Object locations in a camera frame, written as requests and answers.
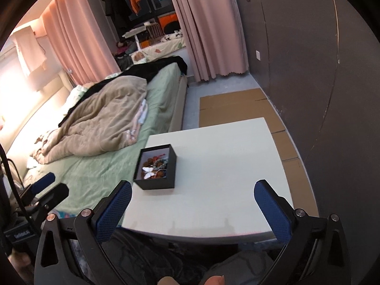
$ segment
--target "blue gripper pad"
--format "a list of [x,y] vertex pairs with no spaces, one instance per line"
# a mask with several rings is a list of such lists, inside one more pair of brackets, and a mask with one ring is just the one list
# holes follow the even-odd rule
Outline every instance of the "blue gripper pad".
[[109,241],[131,199],[132,186],[129,182],[125,182],[96,221],[95,237],[99,243]]
[[281,209],[276,200],[277,198],[274,197],[274,195],[278,197],[277,194],[273,189],[272,191],[274,194],[271,194],[260,180],[256,182],[253,194],[277,240],[282,243],[288,243],[291,239],[291,220]]
[[49,172],[47,175],[45,175],[44,177],[42,177],[40,180],[38,180],[32,185],[31,191],[33,195],[37,195],[41,193],[45,188],[47,188],[55,180],[56,180],[56,176],[52,172]]

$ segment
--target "headboard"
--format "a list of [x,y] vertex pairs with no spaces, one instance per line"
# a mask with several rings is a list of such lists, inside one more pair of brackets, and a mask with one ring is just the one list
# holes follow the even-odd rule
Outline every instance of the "headboard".
[[66,73],[60,71],[37,92],[35,102],[30,104],[30,111],[18,121],[7,121],[0,131],[0,143],[7,157],[15,162],[21,178],[27,172],[27,160],[34,141],[50,128],[54,118],[58,118],[57,112],[72,89]]

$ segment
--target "screw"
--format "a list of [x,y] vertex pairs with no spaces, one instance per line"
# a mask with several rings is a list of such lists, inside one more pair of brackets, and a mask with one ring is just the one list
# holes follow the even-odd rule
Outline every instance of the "screw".
[[91,209],[84,209],[82,212],[81,212],[81,216],[83,217],[88,217],[90,214],[91,214]]
[[339,221],[339,217],[336,214],[331,214],[331,219],[335,222]]
[[296,215],[298,215],[299,217],[304,217],[306,215],[306,212],[302,209],[297,209]]
[[56,215],[52,213],[52,214],[49,214],[49,215],[47,216],[46,219],[47,219],[48,221],[52,221],[52,220],[54,220],[55,218],[56,218]]

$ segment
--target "open box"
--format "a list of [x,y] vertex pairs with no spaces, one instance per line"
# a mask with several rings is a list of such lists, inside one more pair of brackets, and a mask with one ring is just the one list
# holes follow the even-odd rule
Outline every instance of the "open box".
[[[144,179],[143,177],[141,177],[141,172],[144,167],[143,164],[149,158],[157,157],[162,154],[165,154],[163,157],[168,158],[168,164],[166,166],[166,177],[152,179]],[[136,168],[134,170],[133,181],[143,190],[159,190],[164,188],[174,188],[174,180],[176,176],[176,163],[177,155],[175,154],[170,144],[141,149],[139,158],[137,160]]]

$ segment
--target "beige blanket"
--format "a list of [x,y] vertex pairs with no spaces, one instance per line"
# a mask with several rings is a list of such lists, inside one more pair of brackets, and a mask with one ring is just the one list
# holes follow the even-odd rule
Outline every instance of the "beige blanket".
[[146,80],[139,77],[114,79],[83,101],[62,127],[41,136],[31,156],[48,164],[70,155],[93,156],[132,145],[146,88]]

